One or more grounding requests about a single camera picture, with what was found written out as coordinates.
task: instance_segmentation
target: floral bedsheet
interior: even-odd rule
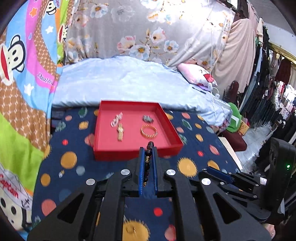
[[[211,71],[234,19],[208,0],[76,0],[66,63],[129,55],[176,67],[194,59]]]

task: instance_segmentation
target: light blue bedsheet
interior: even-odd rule
[[[164,109],[196,111],[209,125],[230,120],[230,109],[213,104],[211,93],[193,87],[198,88],[158,63],[129,56],[90,58],[63,68],[52,106],[98,106],[101,100],[158,102]]]

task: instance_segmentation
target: white wall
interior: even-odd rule
[[[267,27],[269,42],[296,56],[296,36],[294,34],[269,23],[264,23],[264,25]]]

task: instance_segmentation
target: pink stripe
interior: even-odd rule
[[[25,25],[26,42],[27,42],[27,69],[35,77],[36,83],[39,86],[51,89],[52,88],[51,84],[45,83],[37,77],[37,75],[41,73],[44,78],[48,78],[52,80],[52,82],[54,82],[54,76],[49,74],[39,63],[37,59],[36,47],[34,44],[34,31],[35,31],[36,23],[38,20],[41,3],[42,3],[42,0],[39,0],[37,2],[34,2],[34,0],[29,0],[29,4],[27,8],[27,17],[26,17],[26,25]],[[29,13],[31,12],[33,7],[37,8],[38,10],[37,10],[37,15],[32,18],[31,15],[29,15]]]
[[[57,88],[57,83],[58,83],[58,82],[55,80],[54,83],[53,83],[53,85],[52,85],[52,88],[50,89],[50,93],[55,92],[55,90],[56,90],[56,88]]]

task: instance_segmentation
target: pink pillow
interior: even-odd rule
[[[217,86],[213,76],[199,65],[181,63],[177,66],[177,69],[190,84],[208,87],[208,84],[212,83],[213,87]]]

